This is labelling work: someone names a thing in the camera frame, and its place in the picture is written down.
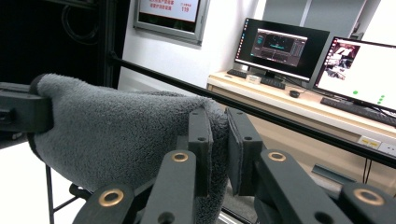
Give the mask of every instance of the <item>keyboard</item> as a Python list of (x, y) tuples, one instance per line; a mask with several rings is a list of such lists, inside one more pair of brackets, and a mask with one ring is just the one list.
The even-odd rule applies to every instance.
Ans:
[(359, 105), (351, 105), (343, 102), (334, 101), (329, 98), (323, 97), (320, 101), (323, 105), (328, 105), (348, 113), (358, 115), (367, 119), (372, 119), (384, 124), (388, 124), (390, 126), (396, 127), (396, 119), (392, 117), (388, 117), (380, 112), (374, 111), (370, 108), (359, 106)]
[[(247, 73), (242, 72), (242, 71), (238, 71), (235, 69), (231, 69), (227, 72), (227, 74), (236, 76), (236, 77), (241, 77), (241, 78), (246, 78), (247, 77)], [(267, 86), (271, 86), (271, 87), (275, 87), (281, 90), (285, 90), (286, 85), (284, 83), (282, 83), (279, 80), (276, 80), (274, 78), (270, 78), (270, 77), (265, 77), (264, 74), (255, 74), (254, 76), (257, 77), (261, 77), (262, 80), (260, 81), (261, 84), (267, 85)]]

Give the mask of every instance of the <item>gray towel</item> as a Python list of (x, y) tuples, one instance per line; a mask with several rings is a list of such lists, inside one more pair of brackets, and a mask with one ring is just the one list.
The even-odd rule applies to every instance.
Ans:
[(32, 89), (51, 98), (54, 123), (30, 138), (32, 150), (90, 191), (110, 183), (135, 189), (155, 177), (177, 136), (188, 134), (189, 113), (203, 107), (213, 135), (211, 187), (209, 197), (198, 199), (197, 223), (216, 221), (226, 187), (228, 139), (227, 118), (216, 102), (164, 91), (116, 91), (53, 74), (38, 77)]

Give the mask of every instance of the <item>black monitor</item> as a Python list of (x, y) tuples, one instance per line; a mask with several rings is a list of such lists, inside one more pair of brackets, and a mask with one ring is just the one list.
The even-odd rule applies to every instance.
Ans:
[(396, 46), (334, 37), (314, 88), (396, 112)]
[(309, 81), (329, 32), (247, 18), (235, 62)]

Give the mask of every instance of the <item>wooden desk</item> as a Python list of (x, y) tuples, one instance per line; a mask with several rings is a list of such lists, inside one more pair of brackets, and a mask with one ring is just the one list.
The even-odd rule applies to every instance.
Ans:
[[(358, 142), (364, 135), (396, 146), (395, 128), (322, 105), (322, 96), (312, 91), (292, 86), (280, 90), (262, 84), (251, 84), (241, 77), (226, 73), (210, 75), (207, 88), (353, 142)], [(299, 98), (292, 98), (289, 96), (290, 90), (302, 93)], [(252, 116), (250, 120), (267, 147), (288, 151), (307, 172), (310, 173), (312, 167), (319, 163), (357, 181), (362, 180), (364, 158), (268, 121)], [(396, 191), (396, 171), (374, 162), (368, 183), (393, 195)]]

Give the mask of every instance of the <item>wall socket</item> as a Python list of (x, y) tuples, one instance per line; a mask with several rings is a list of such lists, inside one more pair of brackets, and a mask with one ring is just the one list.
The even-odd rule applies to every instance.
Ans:
[(388, 153), (392, 156), (396, 156), (396, 146), (388, 144), (388, 143), (382, 143), (378, 150), (383, 151), (385, 153)]
[(379, 149), (381, 142), (378, 140), (375, 140), (373, 138), (369, 138), (366, 136), (361, 136), (361, 138), (358, 141), (359, 144), (365, 145), (367, 147), (371, 147), (373, 149)]

